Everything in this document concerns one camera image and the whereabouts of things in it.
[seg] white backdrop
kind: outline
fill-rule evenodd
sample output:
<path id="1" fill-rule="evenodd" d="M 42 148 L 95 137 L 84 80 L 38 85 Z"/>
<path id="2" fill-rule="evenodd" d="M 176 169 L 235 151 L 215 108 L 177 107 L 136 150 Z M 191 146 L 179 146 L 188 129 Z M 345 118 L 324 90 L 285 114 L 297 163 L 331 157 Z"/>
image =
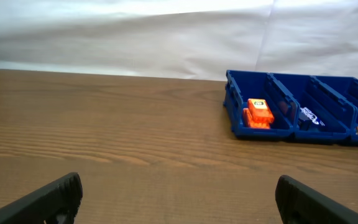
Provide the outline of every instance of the white backdrop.
<path id="1" fill-rule="evenodd" d="M 0 0 L 0 68 L 358 78 L 358 1 Z"/>

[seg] yellow label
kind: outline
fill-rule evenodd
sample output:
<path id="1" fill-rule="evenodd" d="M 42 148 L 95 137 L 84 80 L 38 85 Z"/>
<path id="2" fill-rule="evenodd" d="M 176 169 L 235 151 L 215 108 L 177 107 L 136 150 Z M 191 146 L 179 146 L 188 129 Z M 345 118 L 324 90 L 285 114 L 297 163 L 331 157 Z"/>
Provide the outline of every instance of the yellow label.
<path id="1" fill-rule="evenodd" d="M 253 106 L 257 109 L 267 109 L 266 101 L 261 99 L 250 99 Z"/>

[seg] label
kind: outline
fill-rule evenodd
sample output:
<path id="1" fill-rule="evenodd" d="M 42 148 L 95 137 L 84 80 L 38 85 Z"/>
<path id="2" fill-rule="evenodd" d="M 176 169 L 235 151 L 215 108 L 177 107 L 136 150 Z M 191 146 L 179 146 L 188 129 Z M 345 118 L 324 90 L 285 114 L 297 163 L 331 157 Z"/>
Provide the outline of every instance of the label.
<path id="1" fill-rule="evenodd" d="M 251 103 L 253 104 L 253 106 L 256 109 L 266 109 L 267 110 L 267 106 L 266 106 L 266 101 L 265 100 L 259 100 L 259 99 L 250 99 Z"/>
<path id="2" fill-rule="evenodd" d="M 317 124 L 317 125 L 320 124 L 322 126 L 325 126 L 325 124 L 313 112 L 311 112 L 309 108 L 307 107 L 301 108 L 301 112 L 304 115 L 306 115 L 311 120 L 311 122 L 313 122 L 313 124 Z"/>

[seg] table surface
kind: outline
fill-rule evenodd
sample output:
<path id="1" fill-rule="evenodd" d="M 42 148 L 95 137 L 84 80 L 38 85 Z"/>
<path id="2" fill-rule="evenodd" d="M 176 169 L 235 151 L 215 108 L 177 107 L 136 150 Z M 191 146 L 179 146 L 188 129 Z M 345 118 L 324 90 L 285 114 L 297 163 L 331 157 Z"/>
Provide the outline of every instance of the table surface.
<path id="1" fill-rule="evenodd" d="M 358 212 L 358 147 L 237 140 L 224 84 L 0 70 L 0 207 L 74 171 L 76 223 L 281 223 L 282 174 Z"/>

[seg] orange object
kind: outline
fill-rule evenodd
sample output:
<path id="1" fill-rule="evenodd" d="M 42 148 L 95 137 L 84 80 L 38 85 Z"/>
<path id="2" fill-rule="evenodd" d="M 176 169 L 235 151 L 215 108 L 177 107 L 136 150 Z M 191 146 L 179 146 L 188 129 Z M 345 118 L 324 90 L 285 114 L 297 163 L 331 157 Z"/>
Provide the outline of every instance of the orange object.
<path id="1" fill-rule="evenodd" d="M 274 116 L 270 111 L 265 100 L 248 99 L 248 109 L 251 113 L 252 120 L 257 123 L 273 123 Z"/>
<path id="2" fill-rule="evenodd" d="M 252 119 L 251 113 L 249 112 L 248 108 L 244 108 L 242 110 L 242 115 L 244 117 L 244 121 L 247 121 L 249 128 L 263 128 L 263 129 L 270 129 L 270 125 L 268 123 L 259 123 L 255 122 Z"/>

